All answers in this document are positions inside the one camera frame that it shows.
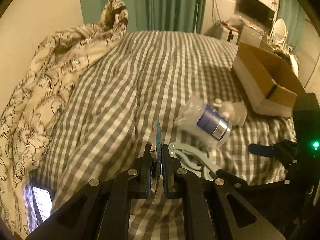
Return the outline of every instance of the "cardboard box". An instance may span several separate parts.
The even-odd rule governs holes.
[[[262,48],[240,43],[232,71],[257,114],[289,118],[297,95],[305,93],[288,64]]]

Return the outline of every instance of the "plastic bottle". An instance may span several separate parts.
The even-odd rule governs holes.
[[[217,149],[229,137],[232,125],[215,107],[192,95],[174,121],[178,128],[197,136],[207,147]]]

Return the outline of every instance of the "gingham bedsheet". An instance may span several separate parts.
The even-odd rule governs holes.
[[[143,31],[120,45],[80,78],[68,107],[52,133],[51,148],[34,174],[38,184],[56,190],[53,210],[90,179],[111,179],[130,168],[152,143],[159,118],[162,141],[196,140],[173,125],[192,94],[239,102],[230,68],[237,46],[192,33]],[[247,152],[250,143],[294,140],[292,120],[248,115],[212,160],[224,170],[262,184],[284,178],[272,159]],[[132,203],[129,239],[184,239],[180,200],[166,200],[160,186],[153,204]]]

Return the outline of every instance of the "smartphone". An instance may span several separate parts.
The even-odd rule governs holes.
[[[48,190],[32,187],[33,199],[35,204],[35,211],[37,219],[42,223],[50,217],[50,211],[52,209],[52,201]]]

